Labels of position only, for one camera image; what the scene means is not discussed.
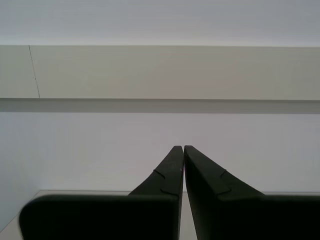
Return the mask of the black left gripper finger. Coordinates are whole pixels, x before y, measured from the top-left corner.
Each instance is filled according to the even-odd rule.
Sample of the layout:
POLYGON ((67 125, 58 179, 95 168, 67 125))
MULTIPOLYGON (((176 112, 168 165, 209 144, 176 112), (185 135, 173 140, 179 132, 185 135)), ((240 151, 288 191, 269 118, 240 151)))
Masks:
POLYGON ((184 152, 174 146, 128 195, 50 194, 19 214, 25 240, 177 240, 184 152))
POLYGON ((317 240, 317 195, 266 195, 195 147, 184 147, 187 194, 199 240, 317 240))

